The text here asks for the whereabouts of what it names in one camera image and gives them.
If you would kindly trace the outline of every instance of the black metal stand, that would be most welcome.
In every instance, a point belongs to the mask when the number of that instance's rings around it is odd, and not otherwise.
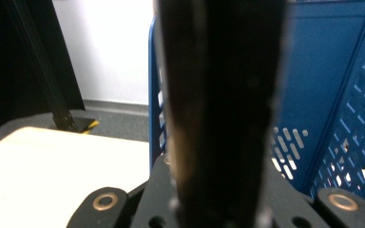
[[[68,111],[64,96],[57,85],[52,65],[34,25],[26,1],[5,0],[5,4],[29,57],[34,75],[43,90],[57,128],[71,132],[84,132],[94,120],[73,119]]]
[[[255,227],[365,227],[364,199],[342,189],[328,188],[321,189],[313,200],[296,191],[272,163],[267,162],[266,167]],[[175,197],[163,155],[156,160],[148,183],[127,195],[116,188],[93,192],[72,216],[67,228],[177,228],[180,226],[174,211]]]

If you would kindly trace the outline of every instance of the bolt hole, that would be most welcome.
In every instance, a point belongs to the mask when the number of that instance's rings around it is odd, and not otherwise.
[[[164,228],[165,226],[165,220],[163,217],[153,217],[149,221],[150,228]]]
[[[109,205],[110,203],[112,202],[112,198],[111,197],[104,197],[104,198],[101,198],[99,200],[99,204],[102,205],[102,206],[107,206]]]
[[[310,222],[306,218],[294,217],[292,218],[293,224],[298,228],[311,228]]]

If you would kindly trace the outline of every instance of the perforated crate wall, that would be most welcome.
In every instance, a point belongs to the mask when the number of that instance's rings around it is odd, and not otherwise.
[[[155,160],[165,152],[167,132],[163,114],[163,94],[162,94],[162,68],[156,61],[155,50],[155,25],[156,18],[153,19],[149,30],[149,159],[150,170]]]
[[[271,160],[281,175],[289,181],[294,179],[298,171],[308,134],[306,129],[274,127],[274,134],[271,137]]]
[[[294,25],[286,86],[271,141],[277,170],[298,190],[310,191],[336,100],[365,28],[365,1],[291,5]]]
[[[310,194],[333,186],[365,199],[365,37],[324,148]]]

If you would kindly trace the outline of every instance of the crate ventilation slot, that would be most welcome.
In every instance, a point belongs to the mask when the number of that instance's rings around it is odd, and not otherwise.
[[[295,177],[297,164],[301,160],[304,149],[304,138],[309,135],[307,130],[279,129],[274,127],[271,137],[271,160],[281,175],[288,180]]]

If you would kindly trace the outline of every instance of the gray floor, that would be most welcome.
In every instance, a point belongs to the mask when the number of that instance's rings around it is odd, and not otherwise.
[[[100,124],[90,131],[90,135],[148,142],[148,116],[142,111],[87,106],[86,111],[71,110],[70,113],[74,118],[91,118],[99,121]],[[51,113],[39,114],[3,124],[0,127],[0,140],[25,126],[56,129]]]

